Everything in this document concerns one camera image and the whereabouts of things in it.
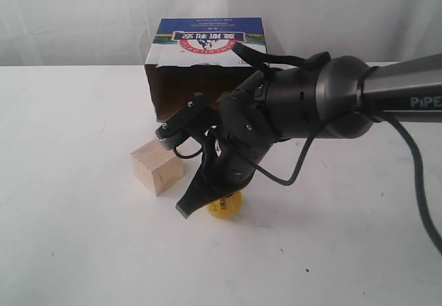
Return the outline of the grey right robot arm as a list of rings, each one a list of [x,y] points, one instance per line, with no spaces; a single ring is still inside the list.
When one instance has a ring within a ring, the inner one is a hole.
[[[198,209],[245,188],[274,144],[303,138],[354,139],[372,124],[441,121],[441,56],[387,66],[323,52],[290,59],[252,57],[256,72],[212,109],[196,97],[173,117],[172,148],[193,138],[201,164],[177,210]]]

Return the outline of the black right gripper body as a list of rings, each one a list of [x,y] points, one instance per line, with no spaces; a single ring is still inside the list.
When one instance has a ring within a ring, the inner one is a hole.
[[[221,154],[214,160],[209,175],[221,189],[238,190],[248,185],[255,169],[242,160],[243,155],[259,164],[276,141],[265,113],[265,104],[256,99],[264,75],[256,71],[226,96],[218,106]]]

